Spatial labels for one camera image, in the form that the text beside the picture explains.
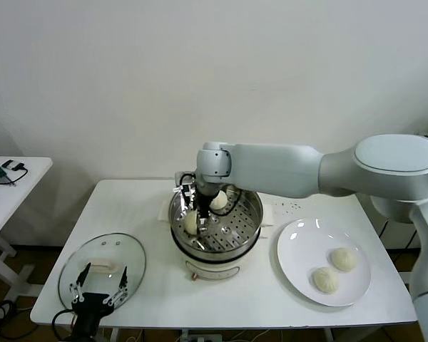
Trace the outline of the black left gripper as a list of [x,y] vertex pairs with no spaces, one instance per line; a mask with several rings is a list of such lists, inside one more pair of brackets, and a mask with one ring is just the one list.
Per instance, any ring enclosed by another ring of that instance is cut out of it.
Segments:
[[113,313],[113,305],[121,305],[128,296],[127,266],[123,270],[117,291],[108,296],[107,294],[85,293],[83,284],[88,276],[91,263],[78,275],[76,282],[70,284],[69,290],[72,296],[72,309],[76,315],[71,334],[65,341],[95,341],[101,320]]

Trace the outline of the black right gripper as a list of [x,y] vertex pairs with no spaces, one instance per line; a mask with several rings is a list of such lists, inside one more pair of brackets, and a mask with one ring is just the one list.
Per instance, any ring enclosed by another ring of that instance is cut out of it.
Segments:
[[[193,209],[192,193],[190,190],[180,192],[181,212],[186,214]],[[200,188],[195,190],[195,201],[198,211],[198,235],[205,234],[210,223],[210,204],[215,199],[215,195],[204,194]]]

